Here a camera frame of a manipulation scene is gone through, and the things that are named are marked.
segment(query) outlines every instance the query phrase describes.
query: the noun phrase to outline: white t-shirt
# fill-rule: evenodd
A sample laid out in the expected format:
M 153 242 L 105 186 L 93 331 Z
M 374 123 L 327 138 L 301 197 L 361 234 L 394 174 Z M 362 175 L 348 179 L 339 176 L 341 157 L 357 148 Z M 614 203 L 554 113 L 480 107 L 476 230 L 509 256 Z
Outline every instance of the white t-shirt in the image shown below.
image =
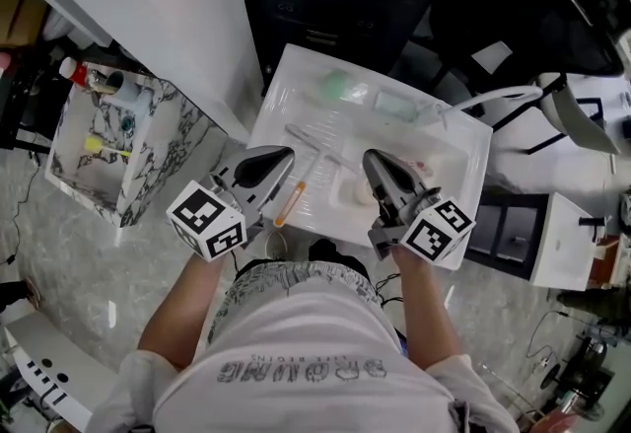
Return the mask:
M 405 358 L 370 282 L 343 265 L 254 268 L 209 339 L 181 374 L 157 354 L 129 354 L 87 431 L 518 431 L 468 356 L 425 372 Z

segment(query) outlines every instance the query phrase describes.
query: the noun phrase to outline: gray floor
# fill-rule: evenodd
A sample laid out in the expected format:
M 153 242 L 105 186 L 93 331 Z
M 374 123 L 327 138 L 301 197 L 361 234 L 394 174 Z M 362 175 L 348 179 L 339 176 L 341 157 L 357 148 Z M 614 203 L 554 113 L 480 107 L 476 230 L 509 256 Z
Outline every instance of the gray floor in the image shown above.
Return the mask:
M 223 139 L 218 138 L 217 150 L 207 154 L 218 155 L 223 145 Z M 26 152 L 0 151 L 0 178 L 4 186 L 0 192 L 2 259 L 15 248 L 17 236 L 11 217 L 34 171 Z M 141 224 L 129 230 L 116 247 L 108 224 L 56 189 L 43 177 L 41 169 L 35 175 L 30 201 L 22 206 L 18 218 L 22 235 L 18 259 L 11 266 L 0 266 L 0 280 L 18 275 L 32 277 L 44 298 L 42 310 L 78 346 L 115 370 L 124 355 L 134 348 L 143 326 L 190 255 L 190 249 L 175 237 L 164 216 L 165 207 L 174 197 L 167 185 Z M 317 238 L 291 228 L 285 235 L 290 257 L 305 257 L 309 244 Z M 378 263 L 371 250 L 344 243 L 339 247 L 343 253 L 362 260 L 375 281 L 394 272 L 391 262 Z M 239 266 L 261 256 L 259 248 L 259 242 L 255 242 L 247 250 L 239 251 Z M 450 297 L 448 309 L 464 346 L 493 392 L 507 406 L 515 400 L 482 364 L 528 399 L 540 402 L 543 395 L 537 387 L 543 373 L 535 368 L 534 359 L 525 359 L 525 354 L 541 316 L 559 308 L 546 299 L 547 290 L 533 288 L 520 279 L 471 262 L 465 262 L 456 272 L 437 269 L 437 274 L 446 298 Z M 234 275 L 234 268 L 228 262 L 208 322 Z M 386 297 L 400 294 L 398 280 L 390 282 L 384 292 Z M 111 304 L 116 309 L 113 327 L 109 317 Z M 391 303 L 386 311 L 404 331 L 401 306 Z M 549 343 L 563 355 L 574 343 L 577 331 L 580 326 L 571 320 L 549 316 L 533 346 Z M 529 408 L 519 401 L 517 405 Z

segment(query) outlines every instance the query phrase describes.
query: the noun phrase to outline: person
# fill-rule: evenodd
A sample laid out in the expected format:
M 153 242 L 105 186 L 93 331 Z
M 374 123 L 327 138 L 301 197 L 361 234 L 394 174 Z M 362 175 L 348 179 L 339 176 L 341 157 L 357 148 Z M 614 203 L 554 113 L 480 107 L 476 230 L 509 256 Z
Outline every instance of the person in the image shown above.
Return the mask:
M 18 300 L 29 300 L 36 310 L 39 309 L 41 295 L 29 278 L 0 284 L 0 314 Z
M 246 265 L 193 362 L 224 261 L 194 255 L 86 431 L 516 433 L 464 355 L 432 267 L 392 255 L 408 357 L 366 268 L 320 240 L 308 261 Z

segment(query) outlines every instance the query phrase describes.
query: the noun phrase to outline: white tube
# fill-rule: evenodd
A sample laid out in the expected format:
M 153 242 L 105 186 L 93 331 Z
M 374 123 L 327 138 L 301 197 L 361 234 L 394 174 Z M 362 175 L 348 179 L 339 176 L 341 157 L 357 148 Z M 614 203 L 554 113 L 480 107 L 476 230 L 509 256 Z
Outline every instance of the white tube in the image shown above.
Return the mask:
M 465 108 L 473 107 L 478 104 L 482 104 L 483 102 L 489 102 L 490 100 L 498 98 L 514 97 L 515 100 L 522 102 L 524 100 L 534 100 L 535 98 L 541 97 L 541 95 L 543 95 L 543 90 L 537 86 L 512 86 L 510 88 L 500 88 L 499 90 L 483 93 L 482 95 L 473 97 L 466 102 L 461 102 L 451 108 L 447 108 L 443 110 L 442 114 L 451 112 L 452 110 L 464 110 Z

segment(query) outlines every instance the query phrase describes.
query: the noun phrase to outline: yellow object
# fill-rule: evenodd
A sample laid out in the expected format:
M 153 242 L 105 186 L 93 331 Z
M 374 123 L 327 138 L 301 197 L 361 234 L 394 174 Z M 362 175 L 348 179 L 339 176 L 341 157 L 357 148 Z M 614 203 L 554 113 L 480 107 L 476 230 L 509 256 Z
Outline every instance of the yellow object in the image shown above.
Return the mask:
M 101 151 L 109 151 L 112 153 L 117 153 L 120 156 L 125 156 L 129 158 L 131 156 L 130 152 L 127 151 L 119 151 L 118 149 L 112 149 L 111 147 L 106 147 L 103 145 L 103 140 L 99 137 L 95 137 L 94 135 L 90 135 L 86 137 L 86 142 L 84 143 L 84 147 L 87 151 L 90 151 L 93 154 L 99 154 Z

